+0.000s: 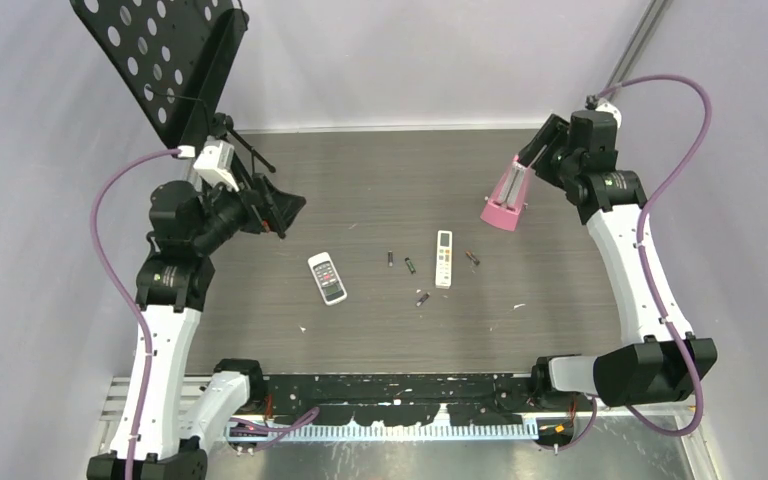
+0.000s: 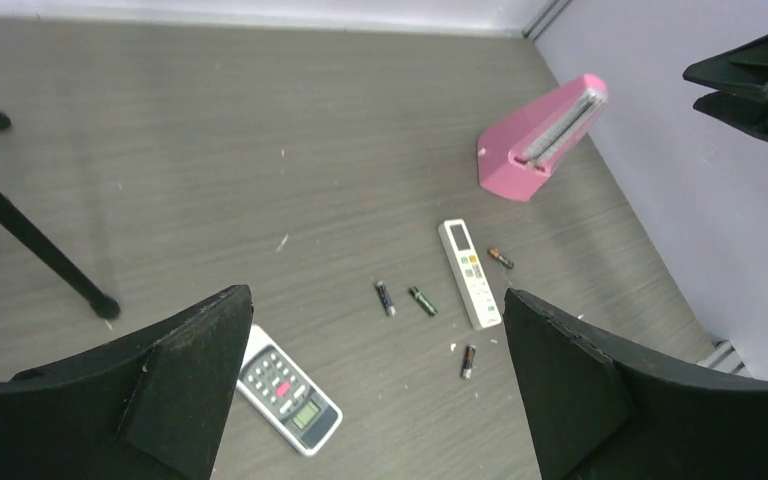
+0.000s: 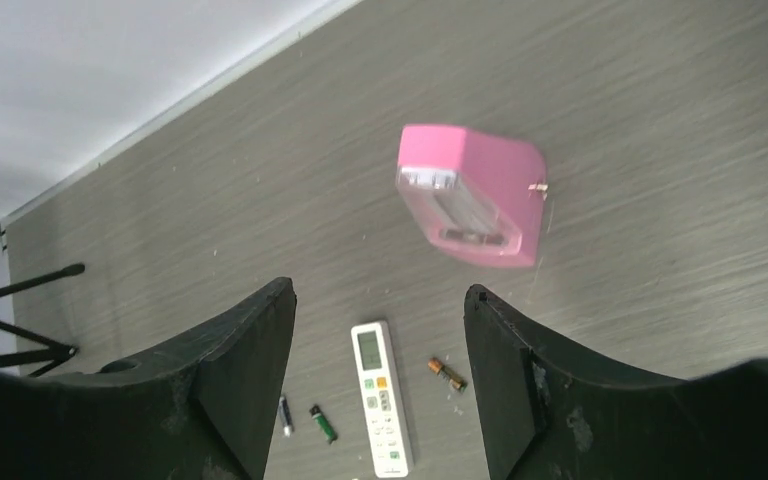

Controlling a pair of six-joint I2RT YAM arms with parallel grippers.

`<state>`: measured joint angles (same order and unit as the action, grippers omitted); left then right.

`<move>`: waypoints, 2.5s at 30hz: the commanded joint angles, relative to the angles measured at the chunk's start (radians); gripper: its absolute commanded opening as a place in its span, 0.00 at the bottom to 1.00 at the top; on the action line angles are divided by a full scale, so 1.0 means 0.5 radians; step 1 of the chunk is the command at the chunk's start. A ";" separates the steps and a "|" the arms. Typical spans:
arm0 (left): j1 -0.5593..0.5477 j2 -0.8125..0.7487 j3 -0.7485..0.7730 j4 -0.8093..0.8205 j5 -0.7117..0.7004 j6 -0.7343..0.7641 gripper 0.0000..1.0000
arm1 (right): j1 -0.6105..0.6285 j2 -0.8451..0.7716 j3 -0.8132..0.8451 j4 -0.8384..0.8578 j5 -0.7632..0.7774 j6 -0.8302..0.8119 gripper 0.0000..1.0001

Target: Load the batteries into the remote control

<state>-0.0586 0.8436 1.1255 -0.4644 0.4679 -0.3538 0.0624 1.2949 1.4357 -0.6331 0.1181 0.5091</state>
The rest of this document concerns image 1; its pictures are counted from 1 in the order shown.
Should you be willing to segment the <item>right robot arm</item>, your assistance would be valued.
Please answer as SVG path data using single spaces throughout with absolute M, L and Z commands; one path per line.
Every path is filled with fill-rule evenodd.
M 544 410 L 558 409 L 571 392 L 609 407 L 684 401 L 718 357 L 714 341 L 695 334 L 672 295 L 640 218 L 647 204 L 642 182 L 616 167 L 617 133 L 608 112 L 552 114 L 517 157 L 575 206 L 605 265 L 621 327 L 621 346 L 609 353 L 537 360 L 530 392 Z

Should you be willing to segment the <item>long white remote control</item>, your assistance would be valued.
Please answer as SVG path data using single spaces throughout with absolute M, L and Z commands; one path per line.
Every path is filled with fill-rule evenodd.
M 452 284 L 452 232 L 438 230 L 436 238 L 435 287 L 449 289 Z

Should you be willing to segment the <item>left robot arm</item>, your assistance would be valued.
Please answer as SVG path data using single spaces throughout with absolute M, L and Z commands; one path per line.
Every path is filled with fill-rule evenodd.
M 307 201 L 263 174 L 240 191 L 217 183 L 200 192 L 188 181 L 150 196 L 150 251 L 125 300 L 137 318 L 137 344 L 122 418 L 108 452 L 92 457 L 89 479 L 203 479 L 208 452 L 239 410 L 267 398 L 256 360 L 223 359 L 189 408 L 181 393 L 192 340 L 215 269 L 211 254 L 236 233 L 285 237 Z

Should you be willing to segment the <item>green black battery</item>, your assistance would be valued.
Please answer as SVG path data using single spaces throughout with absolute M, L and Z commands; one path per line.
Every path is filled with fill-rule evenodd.
M 416 273 L 415 265 L 413 264 L 412 260 L 409 257 L 406 257 L 404 259 L 405 265 L 408 268 L 409 272 L 414 275 Z

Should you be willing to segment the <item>purple black battery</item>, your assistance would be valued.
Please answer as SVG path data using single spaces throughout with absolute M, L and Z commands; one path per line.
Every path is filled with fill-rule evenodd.
M 416 301 L 415 306 L 421 307 L 429 298 L 430 294 L 428 292 L 423 293 L 422 296 Z

